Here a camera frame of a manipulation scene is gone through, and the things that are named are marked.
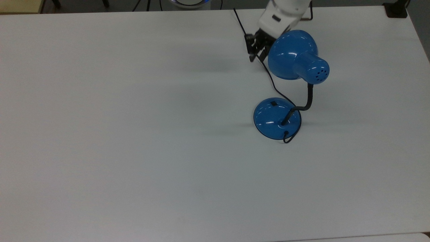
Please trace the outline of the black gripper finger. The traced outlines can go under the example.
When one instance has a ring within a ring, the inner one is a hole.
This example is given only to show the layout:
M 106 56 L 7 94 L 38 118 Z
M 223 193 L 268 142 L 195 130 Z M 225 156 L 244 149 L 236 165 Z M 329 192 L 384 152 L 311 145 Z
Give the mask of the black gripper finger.
M 256 37 L 254 34 L 244 34 L 245 43 L 246 43 L 246 49 L 249 55 L 249 61 L 253 62 L 258 55 L 258 49 L 255 46 L 256 44 Z
M 256 38 L 256 47 L 259 53 L 258 59 L 264 61 L 270 52 L 270 48 L 273 45 L 273 37 L 268 34 L 259 34 Z

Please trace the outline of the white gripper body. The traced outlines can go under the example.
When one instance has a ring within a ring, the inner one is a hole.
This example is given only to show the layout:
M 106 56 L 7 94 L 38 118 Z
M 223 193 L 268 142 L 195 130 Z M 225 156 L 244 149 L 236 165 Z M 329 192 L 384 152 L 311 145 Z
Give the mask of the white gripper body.
M 291 30 L 300 20 L 300 15 L 280 8 L 267 7 L 258 20 L 258 27 L 269 36 L 277 39 Z

